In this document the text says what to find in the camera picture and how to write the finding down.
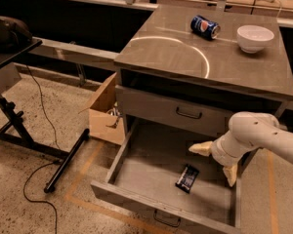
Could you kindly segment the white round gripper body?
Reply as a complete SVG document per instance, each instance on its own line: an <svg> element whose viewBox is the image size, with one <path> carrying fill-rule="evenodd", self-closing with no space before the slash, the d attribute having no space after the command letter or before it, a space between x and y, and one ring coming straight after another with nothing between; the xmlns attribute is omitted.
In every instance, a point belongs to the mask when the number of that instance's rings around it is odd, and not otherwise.
<svg viewBox="0 0 293 234"><path fill-rule="evenodd" d="M231 167L238 163L248 148L233 135L223 135L212 142L211 151L212 157L219 164Z"/></svg>

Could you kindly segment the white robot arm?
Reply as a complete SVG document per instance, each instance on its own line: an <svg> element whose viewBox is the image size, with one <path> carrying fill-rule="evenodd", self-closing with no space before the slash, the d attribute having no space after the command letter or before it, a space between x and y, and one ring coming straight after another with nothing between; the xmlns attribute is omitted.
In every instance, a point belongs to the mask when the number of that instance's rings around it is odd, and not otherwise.
<svg viewBox="0 0 293 234"><path fill-rule="evenodd" d="M213 141L193 144L188 150L212 156L223 166L230 186L237 180L237 164L244 154L266 148L293 165L293 133L282 130L271 114L238 112L229 120L229 130Z"/></svg>

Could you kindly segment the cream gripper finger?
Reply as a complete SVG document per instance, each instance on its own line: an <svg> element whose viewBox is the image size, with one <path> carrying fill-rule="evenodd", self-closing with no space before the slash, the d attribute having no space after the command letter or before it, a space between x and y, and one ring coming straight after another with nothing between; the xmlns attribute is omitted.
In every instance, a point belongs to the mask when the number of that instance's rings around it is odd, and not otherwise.
<svg viewBox="0 0 293 234"><path fill-rule="evenodd" d="M212 141L193 144L188 150L192 153L208 157L211 154Z"/></svg>
<svg viewBox="0 0 293 234"><path fill-rule="evenodd" d="M223 172L228 180L229 186L233 187L237 180L237 165L223 167Z"/></svg>

